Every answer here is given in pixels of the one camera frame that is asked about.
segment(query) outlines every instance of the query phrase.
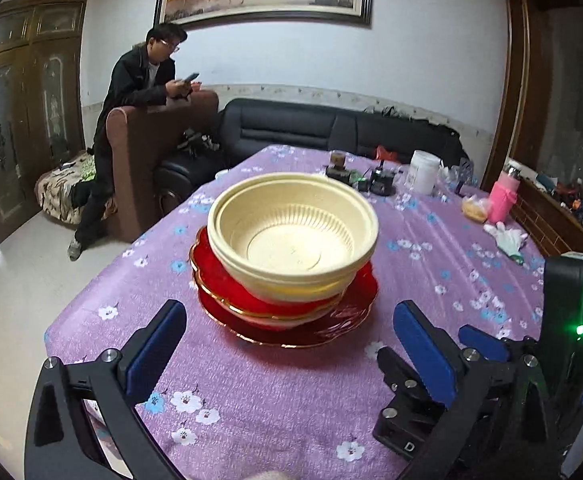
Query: black pants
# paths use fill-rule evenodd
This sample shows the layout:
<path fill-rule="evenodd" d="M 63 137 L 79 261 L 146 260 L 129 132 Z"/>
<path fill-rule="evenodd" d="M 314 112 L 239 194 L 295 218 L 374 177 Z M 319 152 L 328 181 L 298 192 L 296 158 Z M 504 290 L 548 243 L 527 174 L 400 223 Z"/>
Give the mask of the black pants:
<path fill-rule="evenodd" d="M 86 249 L 107 234 L 102 220 L 107 201 L 113 196 L 113 155 L 109 146 L 94 146 L 95 179 L 82 211 L 76 240 Z"/>

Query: blue gripper pad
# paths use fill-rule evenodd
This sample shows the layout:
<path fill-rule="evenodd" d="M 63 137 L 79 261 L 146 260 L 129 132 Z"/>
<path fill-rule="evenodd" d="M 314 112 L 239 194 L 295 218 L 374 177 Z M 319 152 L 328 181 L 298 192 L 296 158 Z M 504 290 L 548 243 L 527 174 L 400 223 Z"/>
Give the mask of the blue gripper pad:
<path fill-rule="evenodd" d="M 168 300 L 154 319 L 127 341 L 118 366 L 118 381 L 131 406 L 147 401 L 186 328 L 184 305 Z"/>
<path fill-rule="evenodd" d="M 456 398 L 457 374 L 460 372 L 458 364 L 453 362 L 455 369 L 451 359 L 448 359 L 450 355 L 447 351 L 453 352 L 455 343 L 446 332 L 436 329 L 413 301 L 403 301 L 396 305 L 394 332 L 423 380 L 431 399 L 449 408 Z M 445 336 L 449 341 L 442 341 Z M 437 345 L 441 342 L 444 346 L 442 349 Z"/>
<path fill-rule="evenodd" d="M 503 363 L 509 360 L 509 350 L 505 343 L 474 326 L 461 326 L 458 330 L 458 339 L 463 345 L 478 350 L 485 359 Z"/>

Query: eyeglasses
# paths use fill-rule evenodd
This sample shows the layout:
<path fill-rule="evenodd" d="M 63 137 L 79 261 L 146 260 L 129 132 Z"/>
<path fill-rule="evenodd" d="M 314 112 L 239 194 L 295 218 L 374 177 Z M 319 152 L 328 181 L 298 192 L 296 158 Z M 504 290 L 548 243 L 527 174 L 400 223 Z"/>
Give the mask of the eyeglasses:
<path fill-rule="evenodd" d="M 168 46 L 172 52 L 178 52 L 180 50 L 180 47 L 178 45 L 172 45 L 171 43 L 167 43 L 165 40 L 160 40 L 160 43 Z"/>

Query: tiled floor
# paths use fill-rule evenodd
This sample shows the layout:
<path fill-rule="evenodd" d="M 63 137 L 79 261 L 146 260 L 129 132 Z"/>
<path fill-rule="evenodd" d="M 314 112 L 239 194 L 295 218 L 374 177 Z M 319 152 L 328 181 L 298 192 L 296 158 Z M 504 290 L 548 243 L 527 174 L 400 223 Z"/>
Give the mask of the tiled floor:
<path fill-rule="evenodd" d="M 73 231 L 34 216 L 0 245 L 0 462 L 23 478 L 24 434 L 46 357 L 42 337 L 69 301 L 126 245 L 108 240 L 76 262 Z"/>

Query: gray sneaker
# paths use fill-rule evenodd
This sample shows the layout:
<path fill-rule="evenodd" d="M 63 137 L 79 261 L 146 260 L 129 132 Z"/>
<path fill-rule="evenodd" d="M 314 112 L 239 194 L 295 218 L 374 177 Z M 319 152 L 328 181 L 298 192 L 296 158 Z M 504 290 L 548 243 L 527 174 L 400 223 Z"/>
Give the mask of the gray sneaker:
<path fill-rule="evenodd" d="M 69 259 L 72 262 L 74 262 L 78 258 L 80 258 L 80 254 L 82 254 L 82 245 L 74 238 L 73 240 L 71 240 L 71 243 L 69 244 L 69 247 L 66 250 L 66 255 L 69 256 Z"/>

